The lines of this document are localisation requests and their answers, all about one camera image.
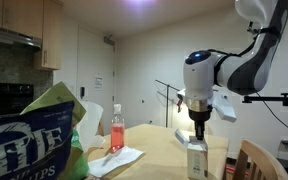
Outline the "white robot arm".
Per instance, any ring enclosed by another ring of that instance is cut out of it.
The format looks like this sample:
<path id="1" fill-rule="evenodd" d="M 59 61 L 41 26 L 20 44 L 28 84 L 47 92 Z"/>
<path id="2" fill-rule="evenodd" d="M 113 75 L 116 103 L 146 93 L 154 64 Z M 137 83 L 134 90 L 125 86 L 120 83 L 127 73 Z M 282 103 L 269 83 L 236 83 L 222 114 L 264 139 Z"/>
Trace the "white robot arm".
<path id="1" fill-rule="evenodd" d="M 195 136 L 204 138 L 205 122 L 213 109 L 213 87 L 239 95 L 261 91 L 288 20 L 288 0 L 235 0 L 237 13 L 257 29 L 252 44 L 239 54 L 208 49 L 189 54 L 183 64 L 184 88 L 178 97 L 195 124 Z"/>

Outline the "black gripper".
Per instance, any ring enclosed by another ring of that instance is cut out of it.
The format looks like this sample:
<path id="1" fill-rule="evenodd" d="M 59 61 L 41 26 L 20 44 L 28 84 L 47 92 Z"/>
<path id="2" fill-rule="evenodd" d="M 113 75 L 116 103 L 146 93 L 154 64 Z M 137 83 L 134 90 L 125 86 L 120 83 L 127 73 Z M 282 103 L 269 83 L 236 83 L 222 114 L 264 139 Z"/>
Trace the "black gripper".
<path id="1" fill-rule="evenodd" d="M 195 122 L 195 134 L 198 140 L 204 139 L 205 121 L 210 119 L 211 112 L 203 111 L 197 112 L 193 110 L 188 110 L 189 117 Z"/>

